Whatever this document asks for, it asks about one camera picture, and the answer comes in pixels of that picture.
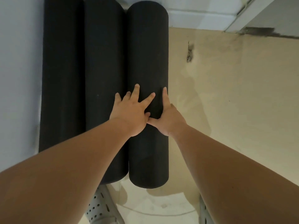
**floor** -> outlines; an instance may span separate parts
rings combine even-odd
[[[170,100],[192,127],[299,185],[298,56],[299,40],[170,28]],[[128,176],[109,185],[126,223],[199,222],[199,191],[171,138],[169,159],[160,188]]]

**person's right arm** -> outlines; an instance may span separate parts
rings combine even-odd
[[[215,223],[299,223],[297,185],[187,125],[166,88],[163,108],[148,124],[174,138]]]

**forearm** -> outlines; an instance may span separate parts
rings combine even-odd
[[[177,129],[172,136],[216,223],[299,223],[298,186],[187,124]]]
[[[0,222],[78,223],[129,137],[109,120],[0,173]]]

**finger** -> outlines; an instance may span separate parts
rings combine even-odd
[[[115,100],[114,100],[114,105],[118,104],[121,102],[121,96],[119,95],[119,93],[115,94]]]
[[[150,125],[152,125],[153,127],[157,127],[158,120],[149,117],[147,123],[150,124]]]
[[[126,93],[126,95],[124,96],[123,101],[128,101],[128,100],[130,99],[130,97],[131,97],[131,92],[128,91],[128,92]]]
[[[150,112],[147,112],[144,114],[145,122],[147,123],[148,119],[150,117]]]
[[[138,102],[138,99],[139,99],[139,90],[140,90],[140,86],[139,86],[139,84],[136,84],[135,87],[134,87],[134,90],[132,92],[130,100]]]
[[[163,100],[163,110],[166,110],[171,107],[166,87],[163,88],[162,100]]]
[[[141,106],[146,109],[150,103],[152,102],[152,100],[155,98],[156,94],[155,93],[151,93],[147,98],[145,98],[143,101],[140,102]]]

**rolled black mat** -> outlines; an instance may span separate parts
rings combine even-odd
[[[140,84],[139,102],[156,97],[145,110],[160,118],[162,90],[168,86],[168,14],[152,1],[133,4],[127,12],[128,87]],[[129,177],[142,188],[157,188],[168,180],[168,137],[147,124],[129,139]]]
[[[86,129],[109,120],[115,94],[127,90],[125,20],[115,0],[85,0]],[[129,171],[125,144],[108,167],[101,184],[125,177]]]
[[[39,152],[85,131],[84,3],[44,3]]]

